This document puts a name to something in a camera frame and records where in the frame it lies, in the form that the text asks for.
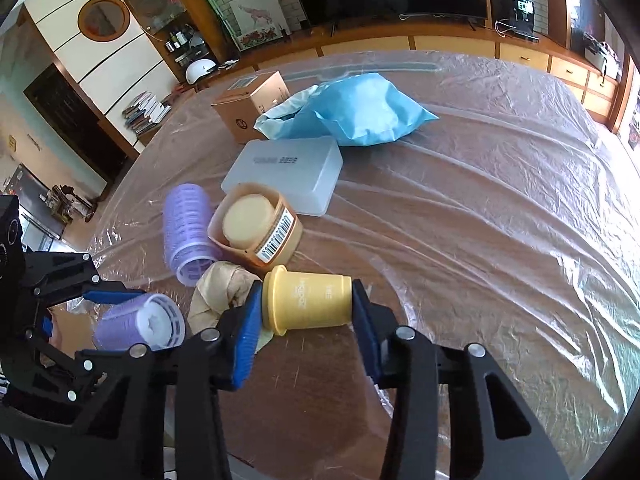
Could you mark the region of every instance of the silver screw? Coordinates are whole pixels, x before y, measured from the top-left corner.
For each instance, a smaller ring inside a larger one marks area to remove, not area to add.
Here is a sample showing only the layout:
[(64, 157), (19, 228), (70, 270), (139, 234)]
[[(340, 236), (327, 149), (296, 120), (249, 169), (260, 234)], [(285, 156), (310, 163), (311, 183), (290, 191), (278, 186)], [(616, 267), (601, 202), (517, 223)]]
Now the silver screw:
[(471, 343), (466, 349), (473, 357), (484, 357), (486, 350), (480, 343)]
[(142, 343), (137, 343), (133, 345), (131, 348), (129, 348), (129, 355), (134, 359), (139, 359), (141, 357), (144, 357), (145, 354), (146, 354), (146, 345), (143, 345)]
[(216, 341), (219, 337), (220, 332), (218, 332), (218, 330), (216, 330), (215, 328), (206, 328), (202, 332), (200, 332), (200, 338), (208, 343)]
[(396, 328), (396, 337), (405, 341), (411, 341), (415, 337), (415, 330), (410, 326), (399, 326)]

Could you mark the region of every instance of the beige round lid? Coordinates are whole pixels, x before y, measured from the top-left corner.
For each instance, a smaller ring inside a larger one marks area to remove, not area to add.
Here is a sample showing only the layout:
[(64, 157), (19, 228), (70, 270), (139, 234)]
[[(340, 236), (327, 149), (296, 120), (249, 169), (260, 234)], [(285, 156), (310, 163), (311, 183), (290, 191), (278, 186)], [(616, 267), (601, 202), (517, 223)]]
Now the beige round lid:
[(266, 197), (251, 194), (232, 204), (222, 220), (222, 232), (234, 249), (248, 249), (267, 234), (275, 209)]

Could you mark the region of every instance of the crumpled beige cloth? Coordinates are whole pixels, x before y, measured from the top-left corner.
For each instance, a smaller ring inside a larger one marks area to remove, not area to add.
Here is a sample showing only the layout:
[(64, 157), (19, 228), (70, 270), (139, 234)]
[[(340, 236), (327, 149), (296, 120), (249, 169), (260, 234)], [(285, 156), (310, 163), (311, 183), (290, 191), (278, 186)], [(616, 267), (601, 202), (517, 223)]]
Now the crumpled beige cloth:
[[(215, 262), (196, 284), (191, 298), (187, 322), (194, 334), (218, 324), (222, 313), (235, 306), (242, 306), (258, 276), (230, 262)], [(258, 339), (257, 352), (265, 346), (273, 332), (263, 328)]]

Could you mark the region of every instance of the stack of books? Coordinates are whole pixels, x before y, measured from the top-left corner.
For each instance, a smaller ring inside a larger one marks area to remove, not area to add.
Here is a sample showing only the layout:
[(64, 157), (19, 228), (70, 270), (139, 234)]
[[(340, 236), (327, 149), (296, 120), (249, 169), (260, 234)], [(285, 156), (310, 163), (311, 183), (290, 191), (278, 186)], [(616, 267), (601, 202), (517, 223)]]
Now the stack of books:
[(171, 110), (171, 105), (162, 104), (151, 92), (142, 92), (123, 111), (125, 126), (137, 137), (157, 126)]

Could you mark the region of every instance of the clear plastic sheet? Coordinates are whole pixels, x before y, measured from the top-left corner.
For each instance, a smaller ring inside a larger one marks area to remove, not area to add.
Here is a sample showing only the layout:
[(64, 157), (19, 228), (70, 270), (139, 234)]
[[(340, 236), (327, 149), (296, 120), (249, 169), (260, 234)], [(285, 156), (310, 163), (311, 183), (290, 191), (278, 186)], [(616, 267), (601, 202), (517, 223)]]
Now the clear plastic sheet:
[[(292, 92), (377, 71), (441, 117), (392, 144), (343, 148), (328, 213), (303, 219), (289, 268), (360, 278), (434, 342), (487, 346), (581, 478), (640, 383), (640, 178), (622, 146), (557, 79), (500, 60), (364, 53), (280, 70)], [(193, 289), (164, 267), (162, 201), (184, 182), (222, 199), (241, 146), (210, 103), (229, 84), (191, 98), (154, 137), (90, 247), (104, 278), (183, 311)], [(379, 476), (389, 416), (347, 327), (274, 338), (221, 402), (228, 450), (274, 478)]]

